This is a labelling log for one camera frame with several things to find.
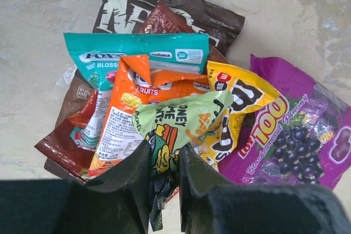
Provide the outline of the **red Doritos chips bag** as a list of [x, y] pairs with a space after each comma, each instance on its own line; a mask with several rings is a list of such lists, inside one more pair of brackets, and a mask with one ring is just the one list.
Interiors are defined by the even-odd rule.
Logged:
[[[188, 13], [158, 1], [136, 33], [193, 33], [187, 19], [190, 19]], [[64, 97], [55, 129], [35, 145], [47, 157], [45, 170], [62, 179], [86, 182], [82, 172], [90, 166], [93, 153], [78, 147], [71, 134], [76, 128], [86, 127], [96, 103], [97, 91], [77, 70]]]

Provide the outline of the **brown Kettle chips bag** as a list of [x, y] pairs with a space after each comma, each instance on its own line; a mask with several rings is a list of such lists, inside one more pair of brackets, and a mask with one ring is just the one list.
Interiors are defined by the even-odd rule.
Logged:
[[206, 33], [210, 60], [226, 63], [245, 17], [206, 0], [103, 0], [95, 33]]

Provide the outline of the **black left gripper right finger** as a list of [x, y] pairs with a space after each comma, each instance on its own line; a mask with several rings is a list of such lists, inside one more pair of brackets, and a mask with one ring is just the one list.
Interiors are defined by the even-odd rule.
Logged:
[[184, 233], [345, 233], [346, 213], [320, 185], [236, 185], [190, 145], [179, 154]]

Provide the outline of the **purple Lot 100 gummy bag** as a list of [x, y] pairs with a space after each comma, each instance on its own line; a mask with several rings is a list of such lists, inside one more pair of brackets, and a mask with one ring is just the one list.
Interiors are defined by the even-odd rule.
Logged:
[[350, 106], [282, 58], [251, 56], [250, 69], [280, 95], [242, 127], [219, 172], [236, 184], [335, 188], [350, 167]]

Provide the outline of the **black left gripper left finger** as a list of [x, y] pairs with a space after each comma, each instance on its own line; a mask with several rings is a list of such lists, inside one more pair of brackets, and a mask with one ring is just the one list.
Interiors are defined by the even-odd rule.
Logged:
[[85, 185], [2, 180], [1, 233], [147, 233], [150, 146]]

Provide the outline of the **light green Himalaya candy packet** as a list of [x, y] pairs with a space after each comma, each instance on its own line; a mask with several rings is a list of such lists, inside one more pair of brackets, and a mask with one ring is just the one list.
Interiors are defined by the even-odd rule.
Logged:
[[136, 108], [133, 126], [150, 147], [149, 221], [153, 231], [162, 230], [162, 210], [178, 186], [180, 149], [207, 132], [233, 98], [228, 91], [213, 91]]

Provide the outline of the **teal mint candy bag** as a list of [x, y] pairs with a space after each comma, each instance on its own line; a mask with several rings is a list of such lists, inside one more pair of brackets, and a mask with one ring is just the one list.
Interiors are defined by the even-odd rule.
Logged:
[[65, 33], [64, 39], [77, 69], [99, 92], [87, 127], [71, 134], [88, 151], [97, 147], [120, 57], [146, 54], [153, 68], [200, 74], [209, 55], [209, 37], [201, 33]]

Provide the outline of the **orange candy bag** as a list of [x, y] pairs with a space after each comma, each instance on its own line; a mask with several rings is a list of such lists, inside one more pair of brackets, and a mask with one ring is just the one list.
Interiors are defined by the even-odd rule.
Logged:
[[132, 115], [139, 105], [158, 104], [209, 90], [206, 75], [152, 69], [147, 55], [123, 56], [100, 139], [85, 178], [92, 179], [104, 173], [128, 157], [141, 143], [143, 137], [132, 123]]

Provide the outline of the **yellow M&M candy bag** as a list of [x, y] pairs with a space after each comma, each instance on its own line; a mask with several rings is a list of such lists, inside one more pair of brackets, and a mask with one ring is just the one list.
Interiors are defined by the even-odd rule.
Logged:
[[279, 92], [256, 73], [233, 65], [209, 61], [207, 74], [212, 91], [226, 90], [233, 95], [230, 106], [210, 129], [191, 142], [196, 153], [217, 170], [218, 163], [237, 147], [246, 115], [273, 102]]

